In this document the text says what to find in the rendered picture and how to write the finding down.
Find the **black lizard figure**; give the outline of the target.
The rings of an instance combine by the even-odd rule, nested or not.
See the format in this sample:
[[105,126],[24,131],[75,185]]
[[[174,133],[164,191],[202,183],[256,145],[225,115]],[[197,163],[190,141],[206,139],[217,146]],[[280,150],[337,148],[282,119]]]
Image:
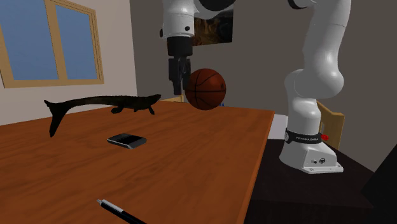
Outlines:
[[52,122],[49,128],[49,135],[53,137],[66,113],[75,107],[85,105],[107,105],[114,106],[111,110],[112,114],[117,114],[123,111],[123,109],[133,109],[134,112],[139,110],[148,109],[149,112],[154,115],[155,112],[152,105],[157,103],[161,99],[161,94],[149,95],[149,96],[129,96],[129,95],[102,95],[93,97],[84,97],[79,99],[71,99],[64,102],[50,102],[44,100],[44,103],[48,106],[52,114]]

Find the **orange basketball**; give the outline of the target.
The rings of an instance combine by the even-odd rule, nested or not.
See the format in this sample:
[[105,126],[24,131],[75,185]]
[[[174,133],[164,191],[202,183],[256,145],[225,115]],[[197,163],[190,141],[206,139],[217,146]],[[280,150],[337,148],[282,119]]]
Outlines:
[[198,69],[190,75],[185,96],[194,108],[212,110],[218,107],[226,96],[225,80],[213,69]]

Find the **black and silver pen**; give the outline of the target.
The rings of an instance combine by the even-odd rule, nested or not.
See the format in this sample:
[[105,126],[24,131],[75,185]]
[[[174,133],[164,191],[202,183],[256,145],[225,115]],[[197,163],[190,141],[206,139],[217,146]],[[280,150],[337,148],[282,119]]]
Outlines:
[[147,224],[146,222],[140,220],[139,218],[136,218],[135,216],[132,216],[128,212],[124,211],[122,208],[112,204],[105,199],[97,199],[96,201],[102,208],[121,218],[123,221],[126,221],[129,224]]

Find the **black phone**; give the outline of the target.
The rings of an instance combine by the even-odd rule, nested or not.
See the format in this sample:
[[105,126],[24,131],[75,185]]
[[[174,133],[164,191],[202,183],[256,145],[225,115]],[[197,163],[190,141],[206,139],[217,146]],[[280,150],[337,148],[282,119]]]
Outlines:
[[131,150],[146,143],[147,139],[141,136],[122,133],[108,138],[107,142]]

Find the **wooden framed window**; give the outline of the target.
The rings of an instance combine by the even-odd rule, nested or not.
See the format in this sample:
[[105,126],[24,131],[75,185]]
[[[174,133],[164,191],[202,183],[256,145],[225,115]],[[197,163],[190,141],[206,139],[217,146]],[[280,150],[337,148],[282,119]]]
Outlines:
[[95,10],[68,0],[0,0],[4,88],[104,83]]

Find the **brown wooden table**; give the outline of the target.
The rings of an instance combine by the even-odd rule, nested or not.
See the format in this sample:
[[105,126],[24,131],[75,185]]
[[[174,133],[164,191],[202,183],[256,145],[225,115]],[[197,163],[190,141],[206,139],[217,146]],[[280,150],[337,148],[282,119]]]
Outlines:
[[[273,111],[160,101],[155,114],[109,108],[0,127],[0,224],[242,224]],[[107,142],[145,137],[134,149]]]

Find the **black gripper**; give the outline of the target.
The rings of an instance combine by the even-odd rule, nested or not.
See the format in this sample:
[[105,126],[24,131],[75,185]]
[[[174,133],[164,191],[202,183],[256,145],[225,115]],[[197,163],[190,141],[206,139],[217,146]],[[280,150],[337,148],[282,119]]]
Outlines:
[[[193,55],[193,38],[174,36],[167,38],[168,56],[188,57]],[[172,82],[174,95],[181,95],[181,81],[188,83],[191,75],[191,62],[186,58],[185,63],[181,58],[171,58],[169,62],[169,80]]]

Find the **dark robot stand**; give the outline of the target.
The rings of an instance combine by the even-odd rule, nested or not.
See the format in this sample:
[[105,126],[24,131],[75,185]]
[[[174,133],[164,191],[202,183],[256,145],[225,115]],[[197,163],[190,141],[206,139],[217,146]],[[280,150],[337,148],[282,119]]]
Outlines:
[[244,224],[397,224],[397,175],[378,176],[337,152],[342,173],[306,174],[267,142]]

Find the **dark wall picture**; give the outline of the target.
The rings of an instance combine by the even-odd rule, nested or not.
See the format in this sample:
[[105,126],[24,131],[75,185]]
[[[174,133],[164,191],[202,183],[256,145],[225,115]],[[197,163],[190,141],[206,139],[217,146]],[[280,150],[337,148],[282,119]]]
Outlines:
[[193,46],[231,43],[233,41],[233,7],[211,19],[195,17]]

